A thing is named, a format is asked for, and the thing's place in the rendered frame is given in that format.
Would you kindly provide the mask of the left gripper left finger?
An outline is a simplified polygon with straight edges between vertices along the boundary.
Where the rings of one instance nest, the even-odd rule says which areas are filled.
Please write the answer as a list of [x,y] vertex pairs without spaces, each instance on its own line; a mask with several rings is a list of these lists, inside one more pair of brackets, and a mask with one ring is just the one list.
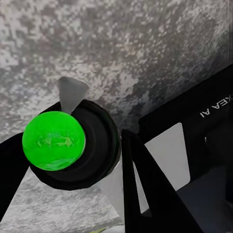
[[23,151],[23,133],[0,143],[0,222],[30,166]]

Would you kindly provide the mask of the insectifuge atomizer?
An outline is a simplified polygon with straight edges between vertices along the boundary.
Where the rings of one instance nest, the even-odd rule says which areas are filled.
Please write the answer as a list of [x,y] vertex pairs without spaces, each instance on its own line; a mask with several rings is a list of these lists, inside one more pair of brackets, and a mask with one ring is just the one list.
[[84,100],[88,84],[71,77],[58,81],[61,101],[29,122],[23,151],[41,182],[60,190],[89,188],[119,164],[121,135],[105,109]]

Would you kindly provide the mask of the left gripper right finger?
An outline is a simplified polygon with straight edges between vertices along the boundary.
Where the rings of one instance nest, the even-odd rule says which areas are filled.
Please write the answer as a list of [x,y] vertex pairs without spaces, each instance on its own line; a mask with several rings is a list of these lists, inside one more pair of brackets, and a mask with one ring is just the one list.
[[[141,138],[122,130],[125,233],[203,233]],[[140,211],[135,163],[152,216]]]

